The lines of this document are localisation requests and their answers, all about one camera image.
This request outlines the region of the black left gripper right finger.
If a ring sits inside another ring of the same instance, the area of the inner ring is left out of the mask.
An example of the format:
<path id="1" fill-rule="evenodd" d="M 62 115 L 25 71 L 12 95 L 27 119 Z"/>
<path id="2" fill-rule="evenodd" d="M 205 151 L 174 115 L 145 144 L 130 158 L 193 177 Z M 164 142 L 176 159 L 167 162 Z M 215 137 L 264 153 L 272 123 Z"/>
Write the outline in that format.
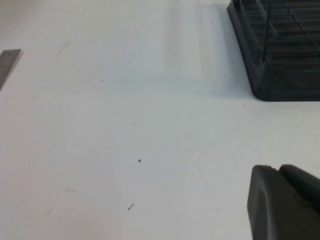
<path id="1" fill-rule="evenodd" d="M 297 192 L 312 204 L 320 203 L 320 179 L 291 164 L 284 164 L 279 172 Z"/>

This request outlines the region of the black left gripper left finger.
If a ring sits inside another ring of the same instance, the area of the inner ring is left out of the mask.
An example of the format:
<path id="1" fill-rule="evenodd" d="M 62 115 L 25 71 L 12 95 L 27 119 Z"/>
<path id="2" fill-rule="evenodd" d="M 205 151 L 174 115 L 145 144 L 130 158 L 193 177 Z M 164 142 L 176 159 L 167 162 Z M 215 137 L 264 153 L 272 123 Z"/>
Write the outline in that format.
<path id="1" fill-rule="evenodd" d="M 320 203 L 303 198 L 279 169 L 252 168 L 247 211 L 254 240 L 320 238 Z"/>

